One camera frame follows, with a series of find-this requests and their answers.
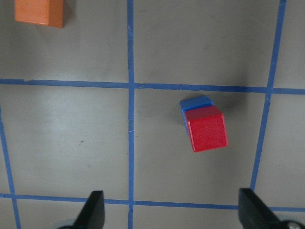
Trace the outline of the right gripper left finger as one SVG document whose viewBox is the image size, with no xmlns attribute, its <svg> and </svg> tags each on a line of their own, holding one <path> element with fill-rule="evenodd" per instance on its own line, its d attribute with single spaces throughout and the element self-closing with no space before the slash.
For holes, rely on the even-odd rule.
<svg viewBox="0 0 305 229">
<path fill-rule="evenodd" d="M 105 206 L 103 191 L 93 191 L 73 227 L 75 229 L 102 229 L 105 223 Z"/>
</svg>

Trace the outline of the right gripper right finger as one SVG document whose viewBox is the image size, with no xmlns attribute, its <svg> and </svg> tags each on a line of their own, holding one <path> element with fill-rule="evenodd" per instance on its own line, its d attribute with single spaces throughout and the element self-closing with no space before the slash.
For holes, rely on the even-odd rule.
<svg viewBox="0 0 305 229">
<path fill-rule="evenodd" d="M 280 229 L 281 220 L 250 189 L 240 188 L 238 218 L 244 229 Z"/>
</svg>

